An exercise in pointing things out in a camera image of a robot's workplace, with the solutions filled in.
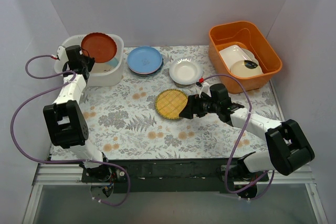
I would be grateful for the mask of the cream and blue plate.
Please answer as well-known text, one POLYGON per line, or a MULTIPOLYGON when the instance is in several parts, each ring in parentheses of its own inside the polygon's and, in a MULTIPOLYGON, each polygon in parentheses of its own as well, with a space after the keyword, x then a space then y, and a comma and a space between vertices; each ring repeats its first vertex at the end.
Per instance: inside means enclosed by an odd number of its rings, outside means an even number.
POLYGON ((106 73, 109 71, 112 71, 115 67, 117 67, 119 64, 119 61, 116 57, 111 59, 108 62, 104 63, 95 63, 92 68, 92 73, 106 73))

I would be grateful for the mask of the woven bamboo tray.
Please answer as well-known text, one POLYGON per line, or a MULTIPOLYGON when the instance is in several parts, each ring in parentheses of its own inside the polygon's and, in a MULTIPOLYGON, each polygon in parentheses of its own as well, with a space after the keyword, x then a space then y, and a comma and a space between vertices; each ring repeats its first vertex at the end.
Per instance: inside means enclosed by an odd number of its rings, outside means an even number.
POLYGON ((155 99, 155 110, 167 120, 179 120, 179 114, 187 104, 187 95, 178 89, 162 91, 155 99))

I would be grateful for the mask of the red scalloped plate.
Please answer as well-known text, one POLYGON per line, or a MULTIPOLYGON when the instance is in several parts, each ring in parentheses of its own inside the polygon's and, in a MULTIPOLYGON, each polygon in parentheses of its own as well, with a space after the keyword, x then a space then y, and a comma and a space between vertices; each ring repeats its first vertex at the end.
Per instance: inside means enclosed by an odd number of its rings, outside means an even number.
POLYGON ((103 33, 90 33, 84 36, 81 48, 89 57, 94 58, 96 63, 106 63, 117 53, 116 42, 103 33))

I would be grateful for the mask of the white scalloped bowl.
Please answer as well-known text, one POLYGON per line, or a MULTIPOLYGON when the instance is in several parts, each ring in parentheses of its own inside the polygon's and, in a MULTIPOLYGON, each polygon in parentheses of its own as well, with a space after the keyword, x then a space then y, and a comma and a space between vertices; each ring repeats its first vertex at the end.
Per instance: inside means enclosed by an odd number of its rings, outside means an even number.
POLYGON ((174 60, 169 68, 171 79, 180 85, 195 84, 203 75, 200 63, 191 57, 182 57, 174 60))

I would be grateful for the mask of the speckled ceramic saucer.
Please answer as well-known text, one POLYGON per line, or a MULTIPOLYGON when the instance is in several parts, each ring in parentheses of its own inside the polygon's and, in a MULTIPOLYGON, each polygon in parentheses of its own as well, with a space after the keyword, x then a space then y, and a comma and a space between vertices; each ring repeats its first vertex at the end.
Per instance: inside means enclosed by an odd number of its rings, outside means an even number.
POLYGON ((191 87, 192 85, 193 85, 193 83, 192 84, 180 84, 180 83, 175 83, 175 85, 178 87, 178 88, 189 88, 189 87, 191 87))

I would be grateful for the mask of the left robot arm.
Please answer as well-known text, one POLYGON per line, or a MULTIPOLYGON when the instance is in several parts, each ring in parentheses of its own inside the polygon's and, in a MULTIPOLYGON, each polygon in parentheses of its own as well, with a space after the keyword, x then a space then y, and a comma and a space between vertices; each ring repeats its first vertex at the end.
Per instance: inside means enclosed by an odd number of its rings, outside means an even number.
POLYGON ((95 60, 79 45, 66 47, 65 53, 67 60, 62 70, 71 73, 63 74, 65 86, 53 104, 43 109, 49 136, 54 146, 69 150, 81 160, 80 166, 88 176, 106 182, 112 170, 102 164, 107 161, 104 153, 88 142, 89 128, 79 107, 95 60))

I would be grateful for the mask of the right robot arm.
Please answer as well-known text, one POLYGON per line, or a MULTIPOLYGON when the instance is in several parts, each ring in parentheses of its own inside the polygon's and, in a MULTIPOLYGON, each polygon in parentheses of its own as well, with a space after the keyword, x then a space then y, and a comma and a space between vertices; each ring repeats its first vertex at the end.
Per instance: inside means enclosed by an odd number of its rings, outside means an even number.
POLYGON ((226 177, 248 181, 257 172, 269 170, 288 176, 314 160, 315 153, 295 120, 282 122, 251 113, 243 105, 232 102, 221 83, 210 86, 209 91, 209 94, 202 92, 188 96, 179 116, 192 119, 214 113, 223 123, 247 131, 267 144, 267 150, 246 154, 235 166, 226 166, 226 177))

